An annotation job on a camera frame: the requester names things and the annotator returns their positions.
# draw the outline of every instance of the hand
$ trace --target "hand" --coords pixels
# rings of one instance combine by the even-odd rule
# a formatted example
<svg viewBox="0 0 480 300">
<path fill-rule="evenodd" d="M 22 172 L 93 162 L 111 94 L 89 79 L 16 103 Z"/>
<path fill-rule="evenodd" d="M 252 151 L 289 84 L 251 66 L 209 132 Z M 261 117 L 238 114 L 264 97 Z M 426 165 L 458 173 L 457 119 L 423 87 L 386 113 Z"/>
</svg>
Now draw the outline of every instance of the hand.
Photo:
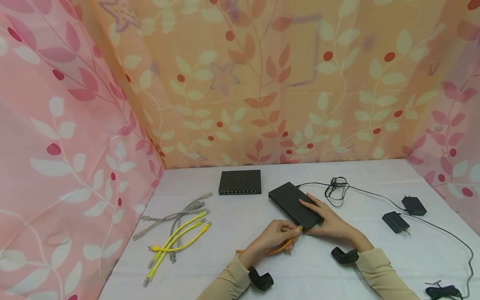
<svg viewBox="0 0 480 300">
<path fill-rule="evenodd" d="M 266 252 L 279 246 L 286 240 L 295 238 L 300 234 L 295 224 L 285 220 L 273 220 L 265 230 L 240 254 L 240 262 L 248 269 L 253 266 Z M 293 250 L 295 240 L 284 250 Z"/>
<path fill-rule="evenodd" d="M 307 193 L 307 196 L 315 205 L 305 202 L 302 199 L 300 199 L 300 203 L 318 213 L 324 219 L 323 225 L 313 227 L 307 231 L 308 235 L 348 238 L 352 234 L 355 228 L 340 218 L 326 203 L 318 200 L 309 193 Z"/>
<path fill-rule="evenodd" d="M 296 237 L 300 233 L 295 224 L 285 220 L 273 220 L 265 230 L 250 244 L 260 251 L 267 252 L 270 248 L 276 247 L 286 240 Z M 293 242 L 285 248 L 286 251 L 293 250 Z"/>
<path fill-rule="evenodd" d="M 365 235 L 340 218 L 326 203 L 318 200 L 309 193 L 307 196 L 313 201 L 313 203 L 315 203 L 315 205 L 305 202 L 302 199 L 300 199 L 300 203 L 318 213 L 318 215 L 324 219 L 324 223 L 321 226 L 315 226 L 307 231 L 308 235 L 347 239 L 353 244 L 358 252 L 365 252 L 373 249 L 373 245 Z"/>
</svg>

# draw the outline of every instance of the black object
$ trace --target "black object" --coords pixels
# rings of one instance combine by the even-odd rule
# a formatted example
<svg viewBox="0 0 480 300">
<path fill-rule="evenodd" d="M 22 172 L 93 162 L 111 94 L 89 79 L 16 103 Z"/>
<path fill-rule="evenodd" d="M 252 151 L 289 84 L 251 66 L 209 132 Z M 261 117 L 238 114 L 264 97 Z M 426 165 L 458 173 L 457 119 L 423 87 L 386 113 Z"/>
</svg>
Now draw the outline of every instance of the black object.
<svg viewBox="0 0 480 300">
<path fill-rule="evenodd" d="M 447 297 L 459 297 L 463 299 L 462 293 L 455 286 L 441 287 L 438 283 L 438 288 L 426 288 L 425 292 L 432 300 L 438 300 Z"/>
<path fill-rule="evenodd" d="M 307 231 L 316 224 L 323 222 L 323 218 L 316 212 L 300 204 L 299 199 L 314 205 L 307 195 L 300 191 L 291 182 L 287 182 L 282 186 L 268 193 L 273 201 L 275 201 L 287 214 L 289 214 L 297 224 L 303 226 L 303 230 Z"/>
<path fill-rule="evenodd" d="M 385 214 L 382 220 L 393 230 L 394 233 L 400 233 L 407 230 L 410 225 L 397 212 Z"/>
<path fill-rule="evenodd" d="M 260 170 L 223 171 L 218 193 L 220 195 L 261 194 Z"/>
<path fill-rule="evenodd" d="M 258 272 L 254 267 L 248 268 L 248 271 L 248 277 L 257 289 L 261 291 L 266 291 L 269 287 L 273 285 L 273 278 L 272 276 L 270 276 L 270 273 L 265 273 L 260 276 L 258 275 Z"/>
<path fill-rule="evenodd" d="M 375 195 L 375 196 L 387 199 L 393 205 L 395 205 L 399 210 L 403 210 L 405 212 L 408 212 L 406 209 L 401 208 L 395 202 L 393 202 L 392 200 L 388 199 L 385 196 L 375 194 L 374 192 L 369 192 L 369 191 L 362 190 L 362 189 L 356 188 L 354 186 L 351 186 L 350 183 L 347 182 L 347 179 L 345 177 L 341 177 L 341 176 L 340 177 L 333 177 L 332 180 L 330 181 L 330 184 L 321 183 L 321 182 L 306 182 L 306 183 L 302 183 L 302 184 L 297 185 L 297 188 L 301 187 L 302 185 L 307 185 L 307 184 L 320 184 L 320 185 L 326 186 L 327 189 L 325 190 L 325 193 L 324 193 L 325 194 L 325 199 L 327 199 L 332 206 L 337 207 L 337 208 L 343 206 L 343 203 L 345 201 L 345 194 L 347 193 L 348 189 L 352 188 L 352 189 L 357 190 L 359 192 L 365 192 L 365 193 L 370 194 L 370 195 Z M 336 189 L 341 190 L 341 195 L 340 195 L 339 198 L 332 197 L 332 193 Z M 332 200 L 339 201 L 339 203 L 335 204 L 335 203 L 332 202 Z"/>
<path fill-rule="evenodd" d="M 441 227 L 439 227 L 439 226 L 436 226 L 435 224 L 432 224 L 432 223 L 430 223 L 429 221 L 425 221 L 424 219 L 421 219 L 421 218 L 419 218 L 419 217 L 417 217 L 417 216 L 407 215 L 407 214 L 403 214 L 403 213 L 401 213 L 401 215 L 408 216 L 408 217 L 411 217 L 411 218 L 415 218 L 415 219 L 417 219 L 417 220 L 419 220 L 419 221 L 422 221 L 422 222 L 424 222 L 424 223 L 427 223 L 428 225 L 430 225 L 430 226 L 432 226 L 432 227 L 437 228 L 438 230 L 441 230 L 441 231 L 443 231 L 443 232 L 445 232 L 445 233 L 448 233 L 450 236 L 452 236 L 453 238 L 455 238 L 457 241 L 461 242 L 461 243 L 468 249 L 468 251 L 470 252 L 470 258 L 468 259 L 468 268 L 470 269 L 470 275 L 469 275 L 468 278 L 467 278 L 467 284 L 466 284 L 466 285 L 467 285 L 467 292 L 466 292 L 466 295 L 465 295 L 465 296 L 463 296 L 463 295 L 460 293 L 461 296 L 459 296 L 459 297 L 460 297 L 460 299 L 467 299 L 467 298 L 469 298 L 469 297 L 470 297 L 470 281 L 472 280 L 473 276 L 475 275 L 475 271 L 473 270 L 473 266 L 472 266 L 472 261 L 473 261 L 473 258 L 474 258 L 474 256 L 475 256 L 475 253 L 473 252 L 473 249 L 472 249 L 470 246 L 468 246 L 467 243 L 465 243 L 464 241 L 462 241 L 458 236 L 456 236 L 455 234 L 451 233 L 450 231 L 448 231 L 448 230 L 446 230 L 446 229 L 443 229 L 443 228 L 441 228 Z M 437 281 L 435 284 L 436 284 L 438 287 L 441 288 L 441 286 L 440 286 L 438 283 L 439 283 L 439 281 Z"/>
<path fill-rule="evenodd" d="M 427 213 L 427 210 L 417 197 L 404 197 L 402 203 L 412 216 L 423 216 Z"/>
<path fill-rule="evenodd" d="M 345 253 L 339 247 L 335 247 L 332 250 L 332 256 L 339 264 L 352 264 L 358 260 L 359 253 L 357 252 L 357 249 L 353 249 L 348 253 Z"/>
</svg>

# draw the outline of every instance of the ethernet cable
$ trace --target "ethernet cable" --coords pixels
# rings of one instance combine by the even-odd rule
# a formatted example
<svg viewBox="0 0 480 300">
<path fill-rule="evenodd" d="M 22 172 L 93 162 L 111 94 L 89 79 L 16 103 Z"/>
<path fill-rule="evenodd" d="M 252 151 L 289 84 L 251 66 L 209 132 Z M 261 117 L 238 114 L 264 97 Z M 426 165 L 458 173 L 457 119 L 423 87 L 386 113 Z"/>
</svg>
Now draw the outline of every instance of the ethernet cable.
<svg viewBox="0 0 480 300">
<path fill-rule="evenodd" d="M 192 202 L 190 202 L 185 208 L 184 210 L 188 210 L 190 209 L 191 206 L 193 206 L 195 203 L 203 200 L 203 199 L 208 199 L 210 197 L 212 197 L 213 194 L 210 192 L 210 193 L 206 193 L 206 194 L 203 194 L 202 196 L 198 197 L 197 199 L 193 200 Z M 173 231 L 175 230 L 175 225 L 176 223 L 178 222 L 178 226 L 177 226 L 177 229 L 180 228 L 180 223 L 181 223 L 181 217 L 183 215 L 178 215 L 176 218 L 175 218 L 175 221 L 173 221 L 173 224 L 172 224 L 172 228 L 170 229 L 170 235 L 173 235 Z M 177 241 L 177 248 L 181 247 L 181 240 L 178 239 Z M 170 253 L 170 260 L 172 261 L 172 264 L 174 264 L 176 261 L 177 261 L 177 255 L 175 252 L 171 252 Z"/>
<path fill-rule="evenodd" d="M 200 218 L 203 218 L 204 216 L 206 216 L 207 214 L 209 214 L 210 211 L 209 210 L 205 210 L 204 212 L 198 214 L 198 216 L 192 218 L 190 221 L 188 221 L 187 223 L 183 224 L 182 226 L 180 226 L 169 238 L 168 240 L 165 242 L 165 245 L 163 245 L 162 248 L 170 248 L 170 246 L 167 247 L 168 243 L 174 239 L 174 240 L 177 240 L 178 238 L 176 238 L 175 236 L 177 235 L 177 233 L 182 230 L 184 227 L 186 227 L 187 225 L 189 225 L 190 223 L 193 223 L 195 222 L 196 220 L 200 219 Z M 158 258 L 160 257 L 160 255 L 162 254 L 162 252 L 158 252 L 157 254 L 155 254 L 155 256 L 153 257 L 153 259 L 150 261 L 150 264 L 148 265 L 148 268 L 151 269 L 153 268 L 153 266 L 155 265 L 155 263 L 157 262 Z"/>
<path fill-rule="evenodd" d="M 155 221 L 155 223 L 150 225 L 148 228 L 143 229 L 140 232 L 138 232 L 137 234 L 135 234 L 133 236 L 133 240 L 138 240 L 139 238 L 141 238 L 142 236 L 147 234 L 147 232 L 152 230 L 155 226 L 157 226 L 157 225 L 159 225 L 159 224 L 161 224 L 165 221 L 173 220 L 173 219 L 177 218 L 178 216 L 183 216 L 183 215 L 187 215 L 187 214 L 196 214 L 196 213 L 203 212 L 203 211 L 205 211 L 204 209 L 201 209 L 203 206 L 205 206 L 205 203 L 203 201 L 202 202 L 197 202 L 197 203 L 195 203 L 195 205 L 192 205 L 188 209 L 184 209 L 181 212 L 177 212 L 177 213 L 168 215 L 168 216 L 163 217 L 163 218 L 153 218 L 153 217 L 150 217 L 150 216 L 142 216 L 140 218 L 141 220 L 143 220 L 143 221 Z"/>
<path fill-rule="evenodd" d="M 163 251 L 164 249 L 165 250 L 168 250 L 170 249 L 170 247 L 173 245 L 173 243 L 175 243 L 175 241 L 177 239 L 179 239 L 182 235 L 184 235 L 185 233 L 189 232 L 190 230 L 196 228 L 196 227 L 199 227 L 201 224 L 203 224 L 204 222 L 206 222 L 205 219 L 202 219 L 198 222 L 196 222 L 195 224 L 193 224 L 192 226 L 188 227 L 187 229 L 185 229 L 184 231 L 182 231 L 179 235 L 177 235 L 168 245 L 164 246 L 162 248 L 162 250 L 158 253 L 161 253 L 160 255 L 160 259 L 156 262 L 155 266 L 152 268 L 152 270 L 150 270 L 150 272 L 148 273 L 147 277 L 145 278 L 145 281 L 144 281 L 144 288 L 146 288 L 148 286 L 148 284 L 150 283 L 150 281 L 152 281 L 153 277 L 155 276 L 155 273 L 158 269 L 158 266 L 160 266 L 160 264 L 162 263 L 163 261 L 163 258 L 165 257 L 165 255 L 167 254 L 166 251 Z M 202 234 L 204 234 L 209 228 L 210 226 L 212 225 L 211 222 L 208 222 L 207 224 L 205 224 L 205 226 L 202 228 L 202 230 L 200 231 L 200 233 L 192 240 L 190 241 L 188 244 L 191 244 L 193 243 L 194 241 L 196 241 Z"/>
<path fill-rule="evenodd" d="M 302 230 L 303 227 L 302 226 L 298 226 L 297 227 L 298 230 Z M 286 247 L 288 247 L 288 245 L 290 245 L 293 240 L 295 239 L 296 237 L 294 238 L 291 238 L 291 239 L 288 239 L 287 241 L 283 242 L 280 247 L 276 248 L 276 249 L 273 249 L 273 250 L 268 250 L 266 252 L 266 255 L 274 255 L 274 254 L 278 254 L 280 252 L 282 252 Z M 245 250 L 236 250 L 235 253 L 236 254 L 240 254 L 240 253 L 243 253 Z"/>
<path fill-rule="evenodd" d="M 180 236 L 184 235 L 186 233 L 186 231 L 188 231 L 189 228 L 187 228 L 186 230 L 182 231 L 181 233 L 179 233 L 174 241 L 176 241 L 177 239 L 180 238 Z M 155 252 L 174 252 L 174 251 L 180 251 L 180 250 L 183 250 L 187 247 L 189 247 L 190 245 L 192 245 L 193 243 L 195 243 L 199 238 L 200 236 L 203 234 L 203 232 L 200 232 L 199 234 L 197 234 L 196 237 L 194 237 L 191 241 L 189 241 L 188 243 L 186 243 L 185 245 L 182 245 L 181 247 L 178 247 L 178 248 L 160 248 L 158 247 L 157 245 L 151 245 L 151 246 L 148 246 L 148 248 L 151 250 L 151 251 L 155 251 Z"/>
</svg>

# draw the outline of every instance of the orange fabric backdrop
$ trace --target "orange fabric backdrop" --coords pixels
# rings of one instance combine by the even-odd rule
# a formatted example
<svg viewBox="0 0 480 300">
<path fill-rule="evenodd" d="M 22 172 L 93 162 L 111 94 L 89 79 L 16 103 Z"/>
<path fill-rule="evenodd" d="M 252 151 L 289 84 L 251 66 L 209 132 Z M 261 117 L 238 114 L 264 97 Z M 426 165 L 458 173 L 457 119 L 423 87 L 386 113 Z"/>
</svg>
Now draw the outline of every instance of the orange fabric backdrop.
<svg viewBox="0 0 480 300">
<path fill-rule="evenodd" d="M 459 2 L 77 8 L 166 166 L 180 168 L 405 157 L 463 47 Z"/>
</svg>

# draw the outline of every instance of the person's left hand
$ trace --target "person's left hand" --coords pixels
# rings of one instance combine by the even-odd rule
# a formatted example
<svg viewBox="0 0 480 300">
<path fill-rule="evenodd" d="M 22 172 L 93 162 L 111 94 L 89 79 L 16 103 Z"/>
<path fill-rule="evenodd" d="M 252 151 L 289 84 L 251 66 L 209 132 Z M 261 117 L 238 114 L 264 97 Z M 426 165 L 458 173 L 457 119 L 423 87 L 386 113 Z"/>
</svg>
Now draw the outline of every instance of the person's left hand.
<svg viewBox="0 0 480 300">
<path fill-rule="evenodd" d="M 241 263 L 248 269 L 253 266 L 266 252 L 279 246 L 284 241 L 295 238 L 300 234 L 295 224 L 285 220 L 273 220 L 265 230 L 240 254 Z M 293 250 L 295 240 L 284 250 Z"/>
</svg>

